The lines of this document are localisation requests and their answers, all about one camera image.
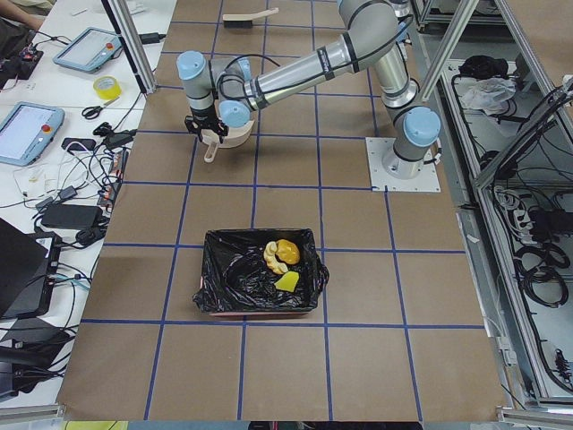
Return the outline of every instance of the brush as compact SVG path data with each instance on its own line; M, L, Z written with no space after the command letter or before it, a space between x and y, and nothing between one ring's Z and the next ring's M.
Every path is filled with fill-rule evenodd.
M223 15L223 26L226 29L251 29L253 20L265 18L275 13L278 13L277 7L257 13L225 13Z

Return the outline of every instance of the person's arm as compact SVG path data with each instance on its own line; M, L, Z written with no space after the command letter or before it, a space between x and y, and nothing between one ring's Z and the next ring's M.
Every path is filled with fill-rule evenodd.
M0 16L6 18L7 20L16 21L24 24L26 27L30 27L33 30L39 30L43 21L40 18L25 13L15 4L12 4L9 0L0 0Z

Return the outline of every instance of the scissors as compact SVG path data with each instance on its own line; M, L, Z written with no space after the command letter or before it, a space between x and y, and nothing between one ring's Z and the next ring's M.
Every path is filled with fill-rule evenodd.
M81 116L83 116L86 119L96 119L102 110L107 108L109 105L111 105L117 99L119 99L119 97L116 97L115 99L111 99L111 100L107 101L106 103L104 103L104 106L86 107L85 109L82 110Z

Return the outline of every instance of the tablet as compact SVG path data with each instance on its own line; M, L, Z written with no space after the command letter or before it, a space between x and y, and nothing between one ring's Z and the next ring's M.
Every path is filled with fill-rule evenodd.
M121 46L114 32L88 27L54 57L54 63L93 73L112 58Z
M0 162L27 166L39 158L64 122L59 107L19 102L0 124Z

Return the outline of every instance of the bin with black liner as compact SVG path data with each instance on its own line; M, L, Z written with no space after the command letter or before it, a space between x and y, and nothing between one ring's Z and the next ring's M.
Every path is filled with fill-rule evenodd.
M263 257L266 245L280 239L300 251L300 261L288 264L299 274L292 293L277 289L281 276ZM328 280L308 228L211 230L205 235L201 289L193 301L202 312L219 316L303 314L316 308Z

